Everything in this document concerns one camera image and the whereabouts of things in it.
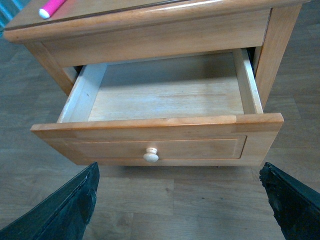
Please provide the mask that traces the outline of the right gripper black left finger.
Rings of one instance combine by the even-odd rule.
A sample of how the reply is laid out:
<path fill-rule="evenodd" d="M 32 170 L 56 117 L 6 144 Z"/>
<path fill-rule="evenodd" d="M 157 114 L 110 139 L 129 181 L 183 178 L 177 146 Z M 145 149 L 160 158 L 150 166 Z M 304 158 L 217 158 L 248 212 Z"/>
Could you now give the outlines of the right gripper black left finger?
<path fill-rule="evenodd" d="M 0 231 L 2 240 L 81 240 L 97 202 L 100 171 L 90 164 Z"/>

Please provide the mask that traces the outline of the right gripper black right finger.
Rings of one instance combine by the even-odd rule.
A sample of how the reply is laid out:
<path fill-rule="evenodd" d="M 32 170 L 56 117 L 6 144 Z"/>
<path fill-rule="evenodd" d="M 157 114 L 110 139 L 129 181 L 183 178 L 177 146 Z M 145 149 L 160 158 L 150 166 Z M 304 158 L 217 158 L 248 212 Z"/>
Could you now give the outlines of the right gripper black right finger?
<path fill-rule="evenodd" d="M 269 162 L 259 174 L 284 238 L 318 240 L 320 194 Z"/>

